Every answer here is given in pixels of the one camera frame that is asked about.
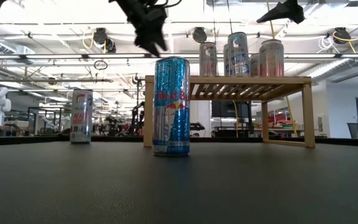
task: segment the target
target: table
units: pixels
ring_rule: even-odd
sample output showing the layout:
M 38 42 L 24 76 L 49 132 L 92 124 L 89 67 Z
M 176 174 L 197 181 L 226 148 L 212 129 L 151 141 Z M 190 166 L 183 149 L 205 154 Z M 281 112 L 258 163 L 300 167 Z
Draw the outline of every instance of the table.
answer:
M 144 146 L 152 146 L 154 76 L 145 78 Z M 269 139 L 267 103 L 302 92 L 304 142 Z M 264 143 L 315 147 L 313 98 L 310 77 L 190 77 L 190 100 L 262 101 L 262 137 Z
M 358 223 L 358 147 L 0 146 L 0 223 Z

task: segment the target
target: can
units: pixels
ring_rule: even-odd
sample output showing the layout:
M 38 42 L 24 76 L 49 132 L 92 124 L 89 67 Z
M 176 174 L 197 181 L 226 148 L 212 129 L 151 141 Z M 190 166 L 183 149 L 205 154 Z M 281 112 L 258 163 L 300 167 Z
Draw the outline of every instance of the can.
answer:
M 92 90 L 75 89 L 71 106 L 71 143 L 90 143 L 92 131 Z
M 250 63 L 250 76 L 251 77 L 259 77 L 259 54 L 251 55 L 249 59 Z
M 218 58 L 216 56 L 216 44 L 204 42 L 200 44 L 200 75 L 205 77 L 215 77 L 218 75 L 216 65 Z
M 224 65 L 224 76 L 230 76 L 230 62 L 229 62 L 229 46 L 226 44 L 223 47 L 223 65 Z
M 185 156 L 190 151 L 190 64 L 168 57 L 155 64 L 153 143 L 156 156 Z
M 259 48 L 259 75 L 284 76 L 284 46 L 279 40 L 266 40 Z
M 235 32 L 227 39 L 229 55 L 231 59 L 231 76 L 249 76 L 249 56 L 247 35 L 243 32 Z

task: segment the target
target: wooden shelf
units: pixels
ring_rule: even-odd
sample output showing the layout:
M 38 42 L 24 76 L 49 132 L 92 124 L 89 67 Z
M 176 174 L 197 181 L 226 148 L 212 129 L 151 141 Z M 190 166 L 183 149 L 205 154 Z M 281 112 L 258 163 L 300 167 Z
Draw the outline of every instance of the wooden shelf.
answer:
M 145 78 L 144 146 L 152 146 L 154 76 Z M 267 103 L 296 92 L 302 92 L 304 142 L 269 140 Z M 191 100 L 260 100 L 262 101 L 262 136 L 264 143 L 315 147 L 313 99 L 310 77 L 190 77 Z

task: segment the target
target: chair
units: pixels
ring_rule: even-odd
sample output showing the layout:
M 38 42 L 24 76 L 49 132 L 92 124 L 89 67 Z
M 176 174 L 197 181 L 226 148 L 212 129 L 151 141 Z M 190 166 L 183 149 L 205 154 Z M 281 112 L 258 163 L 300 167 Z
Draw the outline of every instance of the chair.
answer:
M 358 133 L 358 123 L 348 123 L 347 126 L 349 127 L 352 139 L 356 139 Z

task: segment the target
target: black table surface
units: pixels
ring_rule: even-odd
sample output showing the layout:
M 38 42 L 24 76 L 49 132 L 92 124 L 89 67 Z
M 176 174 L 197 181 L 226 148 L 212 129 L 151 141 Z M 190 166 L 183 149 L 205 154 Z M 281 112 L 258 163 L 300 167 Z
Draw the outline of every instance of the black table surface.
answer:
M 358 223 L 358 147 L 0 146 L 0 223 Z

